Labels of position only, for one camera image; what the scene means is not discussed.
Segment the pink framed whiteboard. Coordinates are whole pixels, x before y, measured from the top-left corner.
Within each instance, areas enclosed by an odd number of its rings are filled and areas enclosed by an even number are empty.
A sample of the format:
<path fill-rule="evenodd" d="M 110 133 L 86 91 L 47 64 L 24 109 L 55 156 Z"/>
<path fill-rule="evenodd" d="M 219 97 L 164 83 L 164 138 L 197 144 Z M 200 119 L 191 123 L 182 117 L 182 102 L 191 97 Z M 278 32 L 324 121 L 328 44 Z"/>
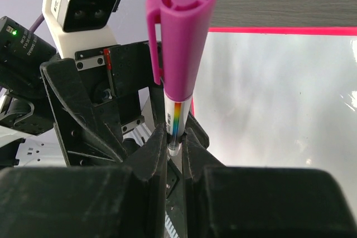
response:
<path fill-rule="evenodd" d="M 194 95 L 225 164 L 356 166 L 356 37 L 210 32 Z"/>

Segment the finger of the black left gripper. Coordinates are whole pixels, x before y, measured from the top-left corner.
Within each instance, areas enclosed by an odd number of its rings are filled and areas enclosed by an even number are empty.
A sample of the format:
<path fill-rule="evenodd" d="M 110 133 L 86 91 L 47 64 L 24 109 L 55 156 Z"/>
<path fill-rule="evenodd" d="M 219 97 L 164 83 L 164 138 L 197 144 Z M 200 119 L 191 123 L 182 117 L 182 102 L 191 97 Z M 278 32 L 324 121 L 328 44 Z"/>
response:
<path fill-rule="evenodd" d="M 126 160 L 120 133 L 91 103 L 74 60 L 51 60 L 40 71 L 66 165 L 109 166 Z"/>

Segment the purple capped marker pen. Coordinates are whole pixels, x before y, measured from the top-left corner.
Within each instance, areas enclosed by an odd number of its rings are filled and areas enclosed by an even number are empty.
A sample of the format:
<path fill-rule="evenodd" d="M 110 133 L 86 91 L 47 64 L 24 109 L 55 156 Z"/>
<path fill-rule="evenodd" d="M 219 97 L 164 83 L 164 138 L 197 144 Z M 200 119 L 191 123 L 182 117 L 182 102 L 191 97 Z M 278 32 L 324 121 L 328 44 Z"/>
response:
<path fill-rule="evenodd" d="M 216 1 L 146 0 L 153 79 L 163 85 L 171 156 L 181 148 Z"/>

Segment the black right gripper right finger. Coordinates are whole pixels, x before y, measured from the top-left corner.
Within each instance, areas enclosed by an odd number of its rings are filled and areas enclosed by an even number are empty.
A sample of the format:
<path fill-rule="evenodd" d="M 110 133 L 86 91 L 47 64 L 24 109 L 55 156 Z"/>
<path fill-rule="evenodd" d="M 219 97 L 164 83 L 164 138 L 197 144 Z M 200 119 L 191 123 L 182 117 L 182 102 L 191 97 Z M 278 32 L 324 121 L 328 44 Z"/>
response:
<path fill-rule="evenodd" d="M 317 168 L 228 167 L 189 114 L 182 145 L 185 237 L 355 237 L 337 179 Z"/>

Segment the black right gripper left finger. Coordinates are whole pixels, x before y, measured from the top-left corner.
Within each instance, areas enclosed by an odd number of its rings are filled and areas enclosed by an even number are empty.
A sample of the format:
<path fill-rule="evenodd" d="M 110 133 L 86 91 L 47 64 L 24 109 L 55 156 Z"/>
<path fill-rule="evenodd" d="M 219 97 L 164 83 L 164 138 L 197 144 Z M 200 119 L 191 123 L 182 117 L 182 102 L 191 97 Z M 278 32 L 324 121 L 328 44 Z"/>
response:
<path fill-rule="evenodd" d="M 123 163 L 1 171 L 2 237 L 162 237 L 166 128 Z"/>

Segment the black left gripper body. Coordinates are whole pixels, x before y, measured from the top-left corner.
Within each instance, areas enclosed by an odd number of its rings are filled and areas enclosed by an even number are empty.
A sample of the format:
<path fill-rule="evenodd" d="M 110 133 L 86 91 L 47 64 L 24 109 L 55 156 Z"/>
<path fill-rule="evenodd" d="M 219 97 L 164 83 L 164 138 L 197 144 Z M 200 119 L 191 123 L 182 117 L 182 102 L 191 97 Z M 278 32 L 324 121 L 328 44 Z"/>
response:
<path fill-rule="evenodd" d="M 144 145 L 152 132 L 147 119 L 153 125 L 165 121 L 163 87 L 153 81 L 148 41 L 77 51 L 75 62 L 91 102 L 109 110 L 124 147 Z M 151 106 L 150 116 L 143 104 Z"/>

